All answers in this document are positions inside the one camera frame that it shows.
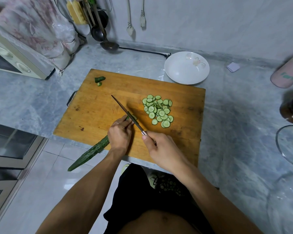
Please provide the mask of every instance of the knife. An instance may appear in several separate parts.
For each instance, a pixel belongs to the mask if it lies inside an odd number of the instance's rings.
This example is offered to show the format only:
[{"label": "knife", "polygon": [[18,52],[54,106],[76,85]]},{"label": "knife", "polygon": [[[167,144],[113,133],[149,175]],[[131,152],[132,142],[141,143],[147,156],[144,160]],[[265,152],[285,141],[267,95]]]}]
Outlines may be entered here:
[{"label": "knife", "polygon": [[142,127],[139,125],[139,123],[137,122],[137,120],[131,115],[131,113],[129,111],[127,111],[127,109],[113,96],[113,99],[118,103],[118,105],[121,106],[121,109],[124,110],[124,112],[128,115],[128,117],[133,121],[133,123],[139,128],[139,130],[141,131],[142,135],[146,135],[148,136],[148,134],[144,131],[144,129],[142,129]]}]

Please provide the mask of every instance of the hand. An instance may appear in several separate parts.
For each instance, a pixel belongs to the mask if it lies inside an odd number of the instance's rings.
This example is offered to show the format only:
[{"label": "hand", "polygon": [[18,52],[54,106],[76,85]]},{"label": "hand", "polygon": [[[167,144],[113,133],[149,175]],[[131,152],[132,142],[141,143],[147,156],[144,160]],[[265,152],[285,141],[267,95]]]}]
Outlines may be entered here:
[{"label": "hand", "polygon": [[149,150],[151,158],[161,168],[175,174],[181,166],[190,164],[172,137],[153,131],[147,131],[147,134],[149,136],[143,135],[142,140]]},{"label": "hand", "polygon": [[125,155],[131,139],[132,120],[126,120],[127,115],[117,119],[107,132],[111,149],[120,149]]}]

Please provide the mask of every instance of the wall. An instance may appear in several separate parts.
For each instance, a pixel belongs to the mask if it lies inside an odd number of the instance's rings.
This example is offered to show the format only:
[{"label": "wall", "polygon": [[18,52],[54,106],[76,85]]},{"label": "wall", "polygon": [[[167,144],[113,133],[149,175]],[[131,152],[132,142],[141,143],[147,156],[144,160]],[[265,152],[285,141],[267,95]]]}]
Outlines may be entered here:
[{"label": "wall", "polygon": [[293,0],[145,0],[145,30],[141,2],[130,0],[131,38],[126,0],[112,0],[110,37],[272,60],[293,55]]}]

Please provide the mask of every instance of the marble countertop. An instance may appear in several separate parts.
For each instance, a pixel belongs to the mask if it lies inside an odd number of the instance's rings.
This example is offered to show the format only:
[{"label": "marble countertop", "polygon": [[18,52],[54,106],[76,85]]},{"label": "marble countertop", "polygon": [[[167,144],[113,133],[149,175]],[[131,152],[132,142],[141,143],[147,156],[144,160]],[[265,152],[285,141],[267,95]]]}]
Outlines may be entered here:
[{"label": "marble countertop", "polygon": [[[278,152],[275,134],[288,125],[279,113],[287,92],[270,82],[273,70],[206,58],[208,78],[196,85],[206,89],[199,169],[265,233],[273,233],[267,199],[275,182],[293,174],[293,166]],[[172,82],[160,55],[119,50],[110,54],[100,45],[85,45],[62,76],[40,80],[0,71],[0,124],[43,137],[89,148],[54,136],[53,130],[91,68]],[[157,168],[154,164],[144,164]]]}]

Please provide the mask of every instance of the white bowl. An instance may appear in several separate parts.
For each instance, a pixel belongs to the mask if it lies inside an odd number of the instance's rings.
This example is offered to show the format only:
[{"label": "white bowl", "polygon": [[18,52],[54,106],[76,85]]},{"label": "white bowl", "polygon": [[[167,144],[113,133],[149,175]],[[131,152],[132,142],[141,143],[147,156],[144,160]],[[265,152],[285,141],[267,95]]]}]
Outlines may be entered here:
[{"label": "white bowl", "polygon": [[179,84],[197,84],[209,74],[209,64],[194,52],[177,52],[165,61],[164,69],[169,78]]}]

